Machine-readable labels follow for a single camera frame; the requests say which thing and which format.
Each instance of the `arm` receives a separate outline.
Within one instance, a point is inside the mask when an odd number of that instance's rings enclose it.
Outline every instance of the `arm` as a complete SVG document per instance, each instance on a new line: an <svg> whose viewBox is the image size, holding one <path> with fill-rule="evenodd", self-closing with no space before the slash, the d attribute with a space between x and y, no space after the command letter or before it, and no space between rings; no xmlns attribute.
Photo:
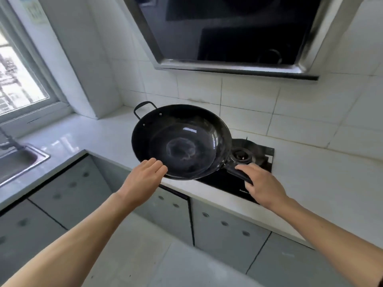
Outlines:
<svg viewBox="0 0 383 287"><path fill-rule="evenodd" d="M143 161L119 191L37 254L3 287L80 287L119 224L150 198L166 172L161 161Z"/></svg>
<svg viewBox="0 0 383 287"><path fill-rule="evenodd" d="M246 189L307 239L353 285L377 287L383 277L383 250L305 209L286 195L279 181L255 164L237 165L254 186Z"/></svg>

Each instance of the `sink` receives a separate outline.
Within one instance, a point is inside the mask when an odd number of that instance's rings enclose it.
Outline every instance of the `sink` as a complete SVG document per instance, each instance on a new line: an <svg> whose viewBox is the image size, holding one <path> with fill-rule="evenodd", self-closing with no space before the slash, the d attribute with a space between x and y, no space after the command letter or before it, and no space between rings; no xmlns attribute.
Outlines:
<svg viewBox="0 0 383 287"><path fill-rule="evenodd" d="M50 155L25 144L21 150L14 149L0 156L0 187L26 173L40 163L49 159Z"/></svg>

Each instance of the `hand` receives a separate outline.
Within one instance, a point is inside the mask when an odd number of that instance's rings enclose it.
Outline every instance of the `hand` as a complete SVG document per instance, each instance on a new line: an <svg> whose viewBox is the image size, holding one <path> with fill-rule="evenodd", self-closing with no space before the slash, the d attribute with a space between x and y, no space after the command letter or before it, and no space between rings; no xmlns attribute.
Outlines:
<svg viewBox="0 0 383 287"><path fill-rule="evenodd" d="M254 186L245 182L245 187L263 207L275 212L276 209L290 200L282 184L270 172L258 165L254 163L240 164L236 166L236 169L242 170L250 177Z"/></svg>
<svg viewBox="0 0 383 287"><path fill-rule="evenodd" d="M144 160L127 176L117 194L124 202L132 203L136 208L152 196L167 170L167 167L159 160L154 158L149 161Z"/></svg>

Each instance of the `floor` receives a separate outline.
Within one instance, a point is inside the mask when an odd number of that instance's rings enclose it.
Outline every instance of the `floor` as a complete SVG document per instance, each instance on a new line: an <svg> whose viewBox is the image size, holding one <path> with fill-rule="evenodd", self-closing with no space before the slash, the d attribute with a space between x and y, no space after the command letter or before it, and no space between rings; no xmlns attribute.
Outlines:
<svg viewBox="0 0 383 287"><path fill-rule="evenodd" d="M253 286L253 279L188 246L131 213L119 226L83 287Z"/></svg>

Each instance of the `countertop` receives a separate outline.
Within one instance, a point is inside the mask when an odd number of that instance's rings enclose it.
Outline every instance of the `countertop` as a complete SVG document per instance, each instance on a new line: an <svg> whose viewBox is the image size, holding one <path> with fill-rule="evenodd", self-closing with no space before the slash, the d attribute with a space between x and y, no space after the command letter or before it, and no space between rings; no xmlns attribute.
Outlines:
<svg viewBox="0 0 383 287"><path fill-rule="evenodd" d="M137 118L122 107L93 120L72 114L21 139L51 158L0 188L0 210L85 153L126 169L139 164L131 147ZM383 248L383 162L230 129L233 138L275 148L273 174L287 194L338 226ZM198 181L164 178L162 184L308 245L297 231L271 211Z"/></svg>

